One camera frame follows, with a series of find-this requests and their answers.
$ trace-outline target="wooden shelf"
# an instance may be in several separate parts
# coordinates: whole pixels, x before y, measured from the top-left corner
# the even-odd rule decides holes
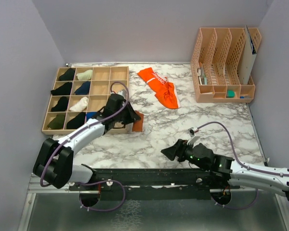
[[[106,105],[107,100],[110,96],[110,86],[115,81],[123,82],[127,87],[129,84],[129,67],[120,66],[120,67],[76,67],[75,75],[73,81],[59,81],[60,75],[64,74],[67,71],[68,67],[61,67],[58,69],[57,75],[55,77],[55,82],[53,89],[57,89],[67,82],[72,82],[72,91],[69,95],[65,97],[68,98],[68,107],[65,112],[51,112],[51,108],[56,106],[59,99],[62,96],[51,96],[45,115],[42,132],[46,135],[66,135],[73,131],[74,129],[66,129],[66,124],[71,119],[75,118],[80,112],[71,112],[69,109],[71,106],[75,105],[81,98],[88,97],[89,102],[86,109],[83,112],[96,112],[100,110],[103,106]],[[88,95],[75,95],[75,91],[86,81],[80,81],[77,79],[78,73],[83,73],[87,70],[92,70],[92,77],[90,81],[90,90]],[[114,84],[113,91],[118,92],[123,87],[119,84]],[[63,129],[52,130],[47,127],[50,121],[52,121],[58,114],[65,115],[65,122]],[[115,129],[110,130],[109,133],[127,133],[127,128],[122,126],[120,123],[115,125]]]

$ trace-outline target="screw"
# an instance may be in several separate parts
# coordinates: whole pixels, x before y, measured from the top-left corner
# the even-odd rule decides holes
[[[196,180],[196,183],[197,183],[197,184],[202,184],[202,179],[201,179],[201,178],[198,178],[198,179]]]

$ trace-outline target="black sock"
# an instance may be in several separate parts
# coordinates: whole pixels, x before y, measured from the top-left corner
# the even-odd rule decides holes
[[[74,79],[75,70],[69,68],[63,75],[60,75],[59,81],[72,81]]]
[[[58,87],[55,90],[51,90],[50,92],[52,93],[52,95],[70,95],[71,90],[72,90],[72,85],[73,85],[72,82],[68,82]]]
[[[66,129],[77,129],[85,124],[86,113],[80,112],[74,119],[66,124]]]
[[[47,127],[49,127],[52,130],[62,129],[64,126],[65,119],[66,119],[65,115],[57,115],[52,121],[49,122]]]
[[[55,107],[52,107],[52,112],[65,112],[67,110],[68,98],[62,96]]]

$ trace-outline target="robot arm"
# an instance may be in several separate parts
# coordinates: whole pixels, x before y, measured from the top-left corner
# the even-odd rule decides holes
[[[163,149],[161,152],[170,160],[178,157],[179,162],[187,160],[200,169],[209,171],[223,185],[266,190],[287,197],[289,201],[289,169],[287,168],[243,163],[247,165],[247,168],[244,168],[231,157],[214,154],[202,143],[194,147],[184,140],[178,140],[172,147]]]
[[[124,90],[118,94],[111,94],[101,112],[96,113],[93,118],[89,119],[76,131],[57,141],[51,138],[45,140],[33,167],[33,173],[41,177],[54,150],[64,144],[47,167],[44,180],[58,189],[69,182],[88,183],[95,171],[86,165],[73,165],[74,155],[91,141],[113,129],[117,122],[127,125],[141,119],[135,113],[131,104],[127,102],[127,105],[119,114],[105,120],[123,107],[126,102],[123,97],[124,94]]]

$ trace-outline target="blue sock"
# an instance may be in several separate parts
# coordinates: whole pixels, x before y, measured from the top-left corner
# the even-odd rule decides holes
[[[87,112],[87,114],[86,114],[86,119],[87,119],[87,121],[88,121],[89,119],[91,119],[91,117],[94,116],[95,113],[96,113],[96,112]]]
[[[76,91],[75,95],[87,95],[90,90],[90,81],[84,82]]]

